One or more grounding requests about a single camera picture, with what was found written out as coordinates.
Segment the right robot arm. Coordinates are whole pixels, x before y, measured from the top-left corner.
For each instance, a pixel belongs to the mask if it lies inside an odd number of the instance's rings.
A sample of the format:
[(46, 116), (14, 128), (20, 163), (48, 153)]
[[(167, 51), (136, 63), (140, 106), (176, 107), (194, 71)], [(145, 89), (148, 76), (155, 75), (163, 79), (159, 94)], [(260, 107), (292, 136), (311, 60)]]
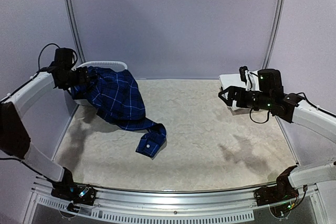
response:
[[(232, 110), (265, 110), (288, 123), (303, 126), (335, 144), (335, 115), (311, 103), (303, 92), (284, 93), (281, 73), (276, 69), (252, 72), (246, 66), (239, 74), (219, 75), (218, 97)], [(292, 188), (335, 180), (335, 158), (293, 168), (274, 186), (271, 196), (284, 200)]]

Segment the white t-shirt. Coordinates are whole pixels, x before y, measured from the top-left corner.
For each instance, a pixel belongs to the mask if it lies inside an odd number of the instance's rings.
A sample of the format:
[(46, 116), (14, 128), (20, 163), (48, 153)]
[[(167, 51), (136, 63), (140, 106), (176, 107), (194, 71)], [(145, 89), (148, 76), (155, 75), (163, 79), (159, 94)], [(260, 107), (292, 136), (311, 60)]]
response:
[[(258, 83), (258, 76), (257, 76), (257, 72), (256, 71), (251, 71), (253, 73), (253, 77), (255, 79), (255, 83), (256, 83), (256, 90), (255, 91), (259, 91), (259, 83)], [(244, 82), (241, 81), (240, 79), (240, 75), (237, 74), (222, 74), (219, 76), (219, 81), (221, 83), (220, 85), (220, 91), (221, 89), (226, 89), (229, 86), (237, 86), (240, 88), (243, 88), (244, 90), (246, 89), (246, 85)], [(237, 102), (236, 102), (236, 106), (233, 108), (230, 108), (227, 106), (227, 108), (231, 111), (232, 115), (242, 115), (242, 114), (249, 114), (250, 109), (247, 108), (239, 108), (237, 106)]]

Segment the blue plaid shirt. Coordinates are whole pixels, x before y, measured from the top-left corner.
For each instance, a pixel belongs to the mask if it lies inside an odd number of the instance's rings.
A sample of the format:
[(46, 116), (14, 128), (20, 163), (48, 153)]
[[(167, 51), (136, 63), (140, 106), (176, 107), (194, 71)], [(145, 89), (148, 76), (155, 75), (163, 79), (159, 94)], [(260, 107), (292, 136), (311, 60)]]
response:
[(144, 131), (136, 152), (151, 159), (166, 142), (166, 129), (146, 117), (138, 83), (129, 72), (88, 67), (90, 81), (70, 88), (73, 99), (84, 99), (97, 110), (97, 116), (125, 131)]

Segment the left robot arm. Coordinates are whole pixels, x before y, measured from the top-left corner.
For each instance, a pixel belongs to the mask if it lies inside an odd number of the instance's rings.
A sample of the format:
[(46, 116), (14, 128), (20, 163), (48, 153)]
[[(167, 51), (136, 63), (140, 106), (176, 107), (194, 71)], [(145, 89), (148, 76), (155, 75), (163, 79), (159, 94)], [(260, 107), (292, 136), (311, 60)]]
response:
[(24, 84), (1, 99), (1, 151), (52, 183), (59, 183), (57, 190), (67, 200), (77, 197), (77, 186), (64, 180), (66, 169), (32, 142), (23, 119), (34, 104), (53, 89), (68, 90), (89, 81), (87, 68), (77, 68), (77, 61), (78, 55), (73, 49), (57, 47), (49, 66), (38, 66)]

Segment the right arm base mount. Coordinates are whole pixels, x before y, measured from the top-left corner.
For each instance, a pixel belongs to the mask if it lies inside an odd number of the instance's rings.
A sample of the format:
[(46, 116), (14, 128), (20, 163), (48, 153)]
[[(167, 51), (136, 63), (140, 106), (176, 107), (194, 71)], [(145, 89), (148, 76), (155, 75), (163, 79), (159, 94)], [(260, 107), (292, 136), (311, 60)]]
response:
[(278, 219), (286, 219), (305, 199), (308, 186), (303, 185), (303, 196), (299, 199), (299, 190), (289, 182), (290, 173), (298, 166), (290, 166), (277, 178), (274, 186), (262, 186), (254, 191), (257, 206), (268, 205), (270, 213)]

